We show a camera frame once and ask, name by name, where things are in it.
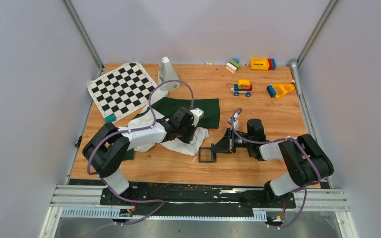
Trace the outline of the black square display case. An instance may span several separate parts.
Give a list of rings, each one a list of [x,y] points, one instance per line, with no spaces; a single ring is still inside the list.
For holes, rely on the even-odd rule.
[[[198,151],[199,163],[216,163],[216,154],[210,147],[200,147]]]

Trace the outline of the white green garment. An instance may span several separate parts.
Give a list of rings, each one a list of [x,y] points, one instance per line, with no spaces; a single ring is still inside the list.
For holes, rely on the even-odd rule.
[[[166,95],[166,91],[154,90],[149,96],[146,113],[130,121],[128,127],[120,127],[116,132],[119,140],[115,144],[119,147],[121,160],[125,159],[126,152],[136,147],[145,146],[146,152],[156,143],[185,155],[197,154],[199,146],[209,136],[208,126],[198,124],[191,143],[181,142],[177,139],[178,128],[182,122],[193,121],[193,115],[188,108],[175,108],[164,102]]]

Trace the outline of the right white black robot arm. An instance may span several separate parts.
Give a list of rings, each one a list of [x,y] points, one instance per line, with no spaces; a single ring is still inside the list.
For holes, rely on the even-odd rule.
[[[260,119],[247,121],[247,131],[235,129],[236,120],[231,120],[231,128],[216,144],[209,147],[212,162],[216,162],[218,153],[235,153],[237,148],[246,148],[248,155],[258,161],[283,160],[287,168],[280,177],[264,185],[264,202],[276,207],[283,196],[299,191],[334,173],[334,167],[328,156],[310,134],[297,138],[285,138],[269,141]]]

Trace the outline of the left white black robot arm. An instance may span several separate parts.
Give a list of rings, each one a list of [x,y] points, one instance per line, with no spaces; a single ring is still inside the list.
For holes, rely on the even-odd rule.
[[[204,112],[179,108],[172,116],[156,119],[143,127],[117,127],[113,123],[104,124],[84,146],[83,156],[87,168],[95,173],[113,191],[113,198],[120,205],[132,199],[129,182],[123,175],[120,165],[128,151],[150,143],[163,143],[175,139],[190,143]]]

